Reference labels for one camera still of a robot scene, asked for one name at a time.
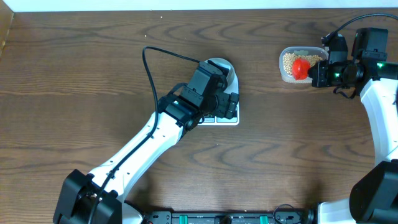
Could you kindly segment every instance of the green tape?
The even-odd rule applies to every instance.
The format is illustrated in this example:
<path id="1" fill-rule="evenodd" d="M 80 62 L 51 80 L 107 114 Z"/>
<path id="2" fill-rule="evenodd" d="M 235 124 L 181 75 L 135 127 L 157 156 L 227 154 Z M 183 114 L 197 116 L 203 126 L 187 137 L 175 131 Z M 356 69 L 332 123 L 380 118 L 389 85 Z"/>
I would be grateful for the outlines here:
<path id="1" fill-rule="evenodd" d="M 268 217 L 267 216 L 260 216 L 260 224 L 268 224 Z"/>
<path id="2" fill-rule="evenodd" d="M 180 224 L 188 224 L 188 216 L 187 215 L 180 215 Z"/>

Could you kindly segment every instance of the container of grains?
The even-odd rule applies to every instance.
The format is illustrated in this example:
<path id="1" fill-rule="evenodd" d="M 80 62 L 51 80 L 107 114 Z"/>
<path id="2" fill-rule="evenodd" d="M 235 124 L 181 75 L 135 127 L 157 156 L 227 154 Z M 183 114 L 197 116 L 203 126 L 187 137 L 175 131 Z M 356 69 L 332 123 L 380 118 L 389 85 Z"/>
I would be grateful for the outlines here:
<path id="1" fill-rule="evenodd" d="M 319 47 L 288 47 L 279 56 L 279 70 L 282 79 L 288 83 L 311 83 L 312 78 L 307 77 L 303 80 L 295 80 L 292 74 L 293 62 L 297 58 L 304 58 L 310 62 L 311 67 L 320 60 L 329 57 L 326 50 Z"/>

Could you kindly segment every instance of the white plastic container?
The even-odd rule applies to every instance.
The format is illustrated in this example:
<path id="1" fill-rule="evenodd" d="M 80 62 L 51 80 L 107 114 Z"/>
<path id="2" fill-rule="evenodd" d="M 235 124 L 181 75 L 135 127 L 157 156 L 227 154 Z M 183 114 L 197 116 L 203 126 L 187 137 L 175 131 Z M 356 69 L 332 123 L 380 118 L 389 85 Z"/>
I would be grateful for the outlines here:
<path id="1" fill-rule="evenodd" d="M 304 80 L 295 80 L 292 75 L 288 74 L 284 69 L 284 55 L 286 53 L 294 53 L 296 55 L 317 55 L 323 59 L 328 59 L 329 54 L 325 49 L 320 47 L 288 47 L 280 53 L 279 56 L 279 70 L 282 79 L 288 83 L 311 83 L 312 78 L 307 77 Z"/>

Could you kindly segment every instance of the white object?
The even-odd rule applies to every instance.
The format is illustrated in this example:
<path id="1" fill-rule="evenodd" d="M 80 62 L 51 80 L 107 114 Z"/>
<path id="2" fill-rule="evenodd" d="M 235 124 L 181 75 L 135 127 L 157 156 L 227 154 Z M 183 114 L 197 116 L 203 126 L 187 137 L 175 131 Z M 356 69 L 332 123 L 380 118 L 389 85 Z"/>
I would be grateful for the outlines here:
<path id="1" fill-rule="evenodd" d="M 228 82 L 228 87 L 224 90 L 225 93 L 231 94 L 236 93 L 239 94 L 239 82 L 238 76 L 236 76 L 235 68 L 231 65 L 231 63 L 222 58 L 211 58 L 209 59 L 214 62 L 216 65 L 221 66 L 223 68 L 229 69 L 229 73 L 226 77 L 226 81 Z M 205 117 L 205 122 L 199 125 L 204 126 L 235 126 L 239 124 L 239 103 L 236 105 L 236 118 L 226 119 L 226 118 L 207 118 Z"/>
<path id="2" fill-rule="evenodd" d="M 284 69 L 284 55 L 286 53 L 301 52 L 302 55 L 317 55 L 324 60 L 329 57 L 328 52 L 320 47 L 288 47 L 280 53 L 279 56 L 279 70 L 283 81 L 287 83 L 311 83 L 312 78 L 307 77 L 304 80 L 295 80 L 292 75 L 288 74 Z"/>
<path id="3" fill-rule="evenodd" d="M 131 10 L 212 10 L 212 9 L 306 9 L 306 8 L 357 8 L 357 7 L 398 7 L 397 1 L 379 0 L 4 0 L 14 12 L 53 11 L 131 11 Z"/>
<path id="4" fill-rule="evenodd" d="M 375 166 L 381 161 L 398 159 L 397 89 L 398 80 L 381 78 L 369 80 L 360 93 L 371 125 Z M 352 223 L 355 220 L 349 211 L 349 198 L 319 204 L 318 224 Z"/>
<path id="5" fill-rule="evenodd" d="M 90 171 L 94 175 L 93 182 L 101 186 L 107 174 L 116 164 L 136 147 L 151 131 L 155 122 L 155 113 L 152 114 L 143 129 L 132 138 L 118 153 L 104 164 Z M 161 113 L 153 138 L 149 138 L 114 174 L 105 187 L 105 191 L 117 191 L 117 199 L 122 202 L 122 215 L 124 224 L 140 224 L 142 215 L 131 206 L 124 203 L 128 193 L 144 172 L 162 155 L 168 148 L 174 146 L 181 138 L 183 128 L 176 125 L 177 120 Z"/>

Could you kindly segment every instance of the cable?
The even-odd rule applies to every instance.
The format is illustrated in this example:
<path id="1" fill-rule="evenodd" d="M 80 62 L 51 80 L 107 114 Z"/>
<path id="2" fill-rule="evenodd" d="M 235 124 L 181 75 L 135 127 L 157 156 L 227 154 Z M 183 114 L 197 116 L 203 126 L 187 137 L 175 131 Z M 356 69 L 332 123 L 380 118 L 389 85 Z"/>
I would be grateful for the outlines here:
<path id="1" fill-rule="evenodd" d="M 295 208 L 294 208 L 293 206 L 291 206 L 291 205 L 289 205 L 289 204 L 282 204 L 282 205 L 279 205 L 277 208 L 275 208 L 274 212 L 272 212 L 272 219 L 274 219 L 275 222 L 277 222 L 277 223 L 279 223 L 279 224 L 283 224 L 283 223 L 281 223 L 277 218 L 275 218 L 276 211 L 278 211 L 278 209 L 279 209 L 280 207 L 283 207 L 283 206 L 288 206 L 288 207 L 290 207 L 290 208 L 293 208 L 293 211 L 298 215 L 298 217 L 300 217 L 300 221 L 297 222 L 297 223 L 293 223 L 293 224 L 299 224 L 299 223 L 301 223 L 301 221 L 302 221 L 302 216 L 301 216 L 298 212 L 296 212 L 296 210 L 295 210 Z"/>
<path id="2" fill-rule="evenodd" d="M 322 37 L 323 45 L 329 43 L 330 40 L 332 38 L 334 38 L 334 36 L 337 34 L 337 32 L 339 32 L 340 30 L 344 29 L 344 27 L 348 26 L 350 23 L 355 22 L 355 21 L 357 21 L 359 19 L 363 19 L 363 18 L 367 18 L 367 17 L 373 17 L 373 16 L 385 16 L 385 17 L 390 17 L 390 18 L 398 20 L 398 16 L 395 16 L 395 15 L 392 15 L 392 14 L 387 14 L 387 13 L 372 13 L 372 14 L 366 14 L 366 15 L 358 16 L 358 17 L 355 17 L 354 19 L 344 23 L 341 27 L 339 27 L 337 30 L 331 32 L 326 37 Z"/>
<path id="3" fill-rule="evenodd" d="M 173 55 L 175 57 L 179 57 L 179 58 L 182 58 L 182 59 L 185 59 L 185 60 L 189 60 L 189 61 L 192 61 L 192 62 L 196 62 L 196 63 L 200 62 L 199 60 L 196 60 L 196 59 L 193 59 L 193 58 L 189 58 L 189 57 L 186 57 L 186 56 L 183 56 L 183 55 L 179 55 L 179 54 L 176 54 L 176 53 L 173 53 L 173 52 L 169 52 L 168 50 L 160 49 L 158 47 L 145 46 L 143 48 L 143 50 L 142 50 L 142 62 L 144 63 L 145 71 L 147 72 L 149 83 L 150 83 L 150 87 L 152 88 L 152 93 L 154 95 L 154 101 L 155 101 L 155 122 L 154 122 L 154 126 L 151 129 L 151 131 L 147 134 L 147 136 L 140 143 L 138 143 L 138 145 L 134 149 L 132 149 L 126 156 L 124 156 L 123 159 L 121 159 L 118 162 L 118 164 L 116 164 L 116 166 L 109 172 L 109 174 L 106 177 L 105 181 L 103 182 L 101 188 L 99 189 L 99 193 L 97 194 L 97 197 L 95 198 L 94 206 L 91 209 L 90 216 L 88 217 L 88 224 L 92 224 L 93 221 L 94 221 L 94 214 L 95 214 L 95 211 L 97 209 L 98 204 L 100 203 L 100 198 L 101 198 L 102 193 L 104 192 L 106 184 L 108 184 L 108 182 L 114 176 L 115 172 L 117 170 L 119 170 L 119 168 L 122 166 L 122 164 L 126 160 L 128 160 L 130 158 L 130 156 L 133 155 L 149 138 L 152 137 L 153 133 L 156 131 L 156 128 L 157 128 L 157 123 L 159 121 L 159 110 L 157 108 L 157 93 L 156 93 L 155 83 L 154 83 L 154 80 L 152 79 L 152 75 L 150 74 L 149 67 L 148 67 L 148 64 L 147 64 L 147 60 L 146 60 L 146 57 L 145 57 L 146 49 L 158 50 L 160 52 L 167 53 L 169 55 Z"/>

